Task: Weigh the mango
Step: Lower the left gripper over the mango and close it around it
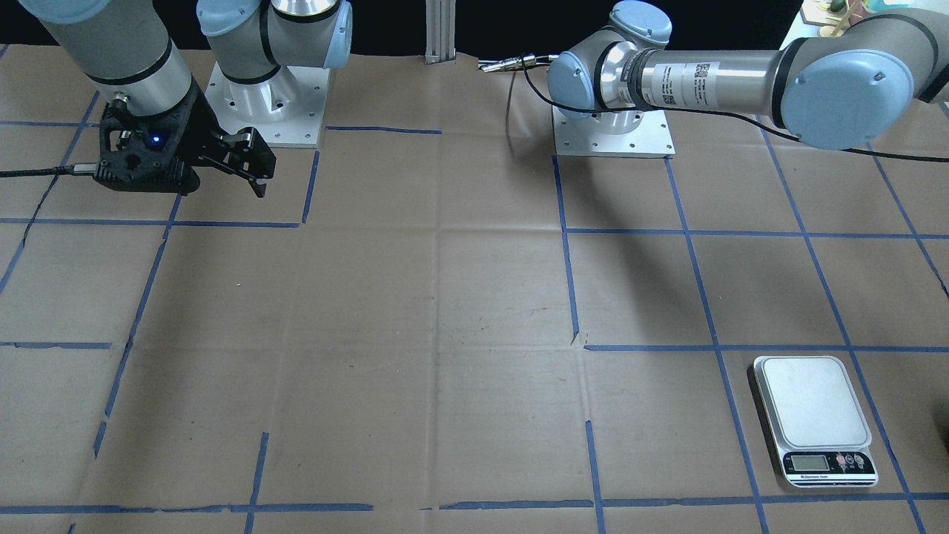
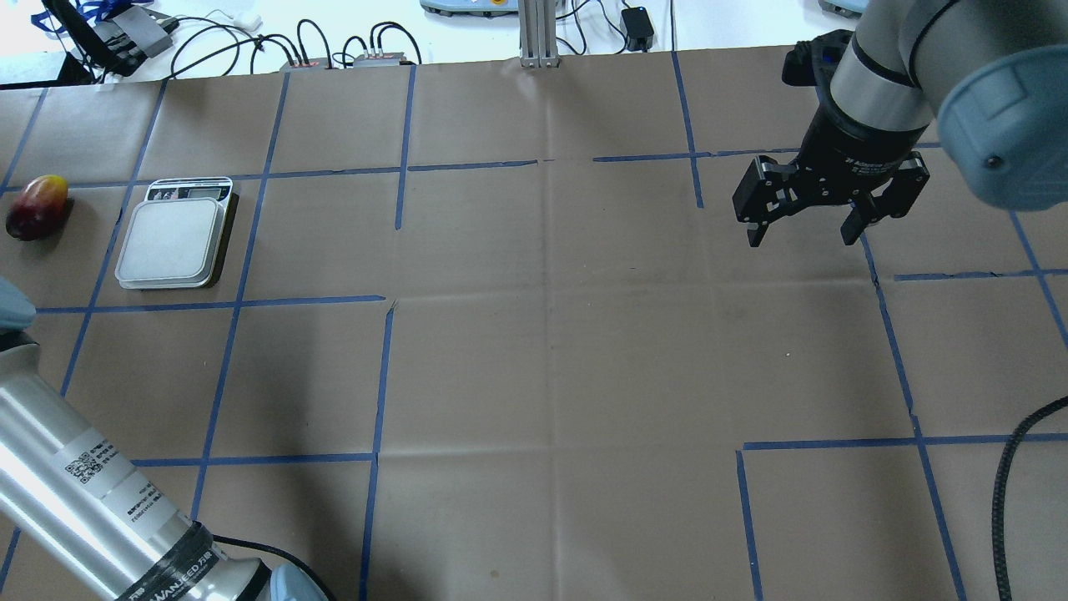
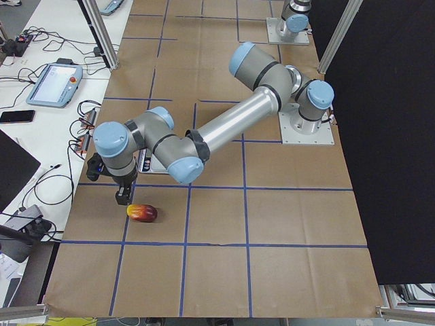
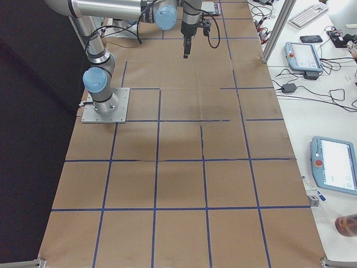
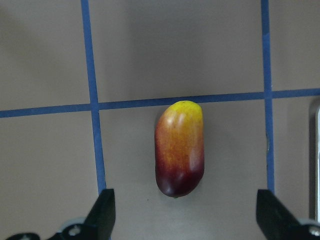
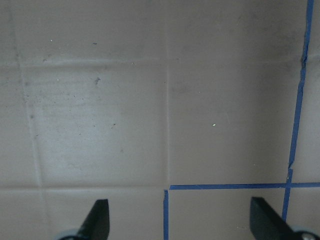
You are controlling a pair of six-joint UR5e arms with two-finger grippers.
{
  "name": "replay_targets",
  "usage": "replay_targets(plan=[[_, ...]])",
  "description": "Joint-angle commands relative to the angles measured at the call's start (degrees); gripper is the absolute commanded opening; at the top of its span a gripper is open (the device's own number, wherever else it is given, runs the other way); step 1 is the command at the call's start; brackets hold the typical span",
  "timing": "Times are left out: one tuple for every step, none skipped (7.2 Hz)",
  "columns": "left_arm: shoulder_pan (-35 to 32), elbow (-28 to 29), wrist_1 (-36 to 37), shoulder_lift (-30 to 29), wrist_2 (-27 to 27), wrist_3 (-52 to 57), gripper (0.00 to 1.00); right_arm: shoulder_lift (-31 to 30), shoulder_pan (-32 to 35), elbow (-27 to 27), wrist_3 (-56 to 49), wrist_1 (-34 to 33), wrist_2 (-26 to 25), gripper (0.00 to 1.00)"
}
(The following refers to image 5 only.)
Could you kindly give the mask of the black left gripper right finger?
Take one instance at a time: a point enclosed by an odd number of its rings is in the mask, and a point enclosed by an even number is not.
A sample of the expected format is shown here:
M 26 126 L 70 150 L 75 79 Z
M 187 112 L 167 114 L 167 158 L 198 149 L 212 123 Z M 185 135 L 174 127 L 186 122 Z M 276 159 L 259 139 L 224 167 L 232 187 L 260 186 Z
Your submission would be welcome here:
M 268 189 L 256 196 L 256 222 L 267 240 L 318 240 L 320 223 L 298 220 Z

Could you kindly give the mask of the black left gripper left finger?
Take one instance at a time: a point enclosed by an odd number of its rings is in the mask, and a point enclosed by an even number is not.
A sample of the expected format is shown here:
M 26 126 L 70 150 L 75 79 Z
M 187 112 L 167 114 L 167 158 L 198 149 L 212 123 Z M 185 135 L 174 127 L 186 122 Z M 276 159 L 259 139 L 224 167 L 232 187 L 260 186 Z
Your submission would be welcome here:
M 82 223 L 67 225 L 51 240 L 109 240 L 116 221 L 115 192 L 104 189 Z

